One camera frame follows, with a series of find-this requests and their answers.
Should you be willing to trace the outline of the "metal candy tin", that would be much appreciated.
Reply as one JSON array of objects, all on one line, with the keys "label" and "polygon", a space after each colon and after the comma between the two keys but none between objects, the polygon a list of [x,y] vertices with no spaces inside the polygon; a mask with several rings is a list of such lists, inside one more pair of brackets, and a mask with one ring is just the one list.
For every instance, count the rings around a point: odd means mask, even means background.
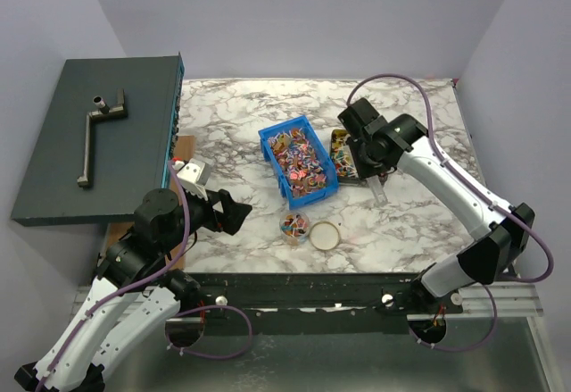
[{"label": "metal candy tin", "polygon": [[367,182],[360,179],[348,145],[350,135],[345,129],[333,129],[329,144],[329,157],[335,166],[340,185],[365,187]]}]

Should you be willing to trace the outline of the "clear glass jar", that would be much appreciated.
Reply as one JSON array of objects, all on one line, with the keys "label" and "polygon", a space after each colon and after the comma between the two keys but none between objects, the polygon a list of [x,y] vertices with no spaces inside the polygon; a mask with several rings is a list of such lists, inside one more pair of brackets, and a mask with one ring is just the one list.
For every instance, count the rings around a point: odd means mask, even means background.
[{"label": "clear glass jar", "polygon": [[280,218],[278,227],[282,239],[289,246],[299,246],[309,236],[310,220],[304,213],[288,211]]}]

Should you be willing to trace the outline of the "blue candy bin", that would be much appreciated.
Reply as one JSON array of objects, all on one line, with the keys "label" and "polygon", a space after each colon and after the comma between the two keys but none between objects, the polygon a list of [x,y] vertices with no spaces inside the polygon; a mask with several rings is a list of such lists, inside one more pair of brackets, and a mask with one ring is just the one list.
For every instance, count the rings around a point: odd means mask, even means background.
[{"label": "blue candy bin", "polygon": [[306,116],[259,131],[261,152],[292,210],[331,197],[339,188],[335,166]]}]

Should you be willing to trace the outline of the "round jar lid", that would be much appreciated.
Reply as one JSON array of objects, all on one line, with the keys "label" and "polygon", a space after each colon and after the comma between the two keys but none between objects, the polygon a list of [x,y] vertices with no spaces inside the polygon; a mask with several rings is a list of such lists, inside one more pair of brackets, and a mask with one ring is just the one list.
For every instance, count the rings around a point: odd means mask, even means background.
[{"label": "round jar lid", "polygon": [[309,241],[320,251],[335,249],[340,241],[339,229],[330,221],[319,221],[313,224],[310,229]]}]

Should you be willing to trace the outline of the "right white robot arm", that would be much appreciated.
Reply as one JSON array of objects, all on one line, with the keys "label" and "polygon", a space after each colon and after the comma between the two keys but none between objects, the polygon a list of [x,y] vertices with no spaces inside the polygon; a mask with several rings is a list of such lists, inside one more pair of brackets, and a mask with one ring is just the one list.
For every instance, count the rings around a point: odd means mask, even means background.
[{"label": "right white robot arm", "polygon": [[420,182],[462,223],[473,242],[424,269],[413,281],[412,306],[430,313],[451,291],[473,283],[493,283],[523,252],[534,211],[514,206],[489,191],[467,172],[452,174],[455,162],[430,145],[426,127],[403,113],[387,121],[361,98],[338,116],[349,134],[349,147],[360,178],[397,169]]}]

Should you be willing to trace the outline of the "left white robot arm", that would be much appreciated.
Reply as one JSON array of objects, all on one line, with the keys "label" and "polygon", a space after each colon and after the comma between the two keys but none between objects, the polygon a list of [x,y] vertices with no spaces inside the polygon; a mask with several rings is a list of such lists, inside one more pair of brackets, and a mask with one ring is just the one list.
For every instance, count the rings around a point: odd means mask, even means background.
[{"label": "left white robot arm", "polygon": [[82,306],[40,360],[14,375],[26,391],[102,391],[105,380],[134,346],[173,316],[203,317],[226,309],[189,274],[173,268],[170,251],[185,249],[200,228],[236,234],[252,207],[224,189],[205,198],[170,189],[147,193],[134,224],[110,246]]}]

